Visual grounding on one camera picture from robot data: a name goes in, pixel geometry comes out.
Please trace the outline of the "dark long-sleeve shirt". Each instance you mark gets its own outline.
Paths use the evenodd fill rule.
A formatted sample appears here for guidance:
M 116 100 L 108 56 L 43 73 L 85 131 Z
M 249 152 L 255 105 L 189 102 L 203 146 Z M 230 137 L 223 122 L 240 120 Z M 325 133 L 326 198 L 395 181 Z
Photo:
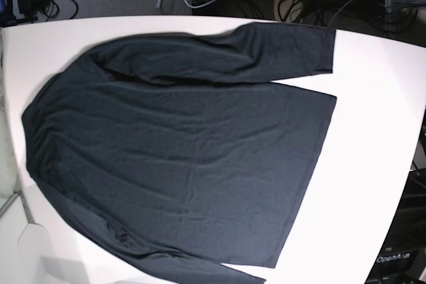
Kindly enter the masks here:
M 26 167 L 75 231 L 175 283 L 260 283 L 294 224 L 336 97 L 335 31 L 250 23 L 81 54 L 22 115 Z

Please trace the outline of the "black OpenArm base box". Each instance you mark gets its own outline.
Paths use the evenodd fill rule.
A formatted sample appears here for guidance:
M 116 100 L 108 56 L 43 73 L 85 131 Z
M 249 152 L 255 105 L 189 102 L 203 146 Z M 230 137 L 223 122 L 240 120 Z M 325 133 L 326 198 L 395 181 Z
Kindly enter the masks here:
M 409 173 L 389 231 L 365 282 L 425 282 L 424 169 Z

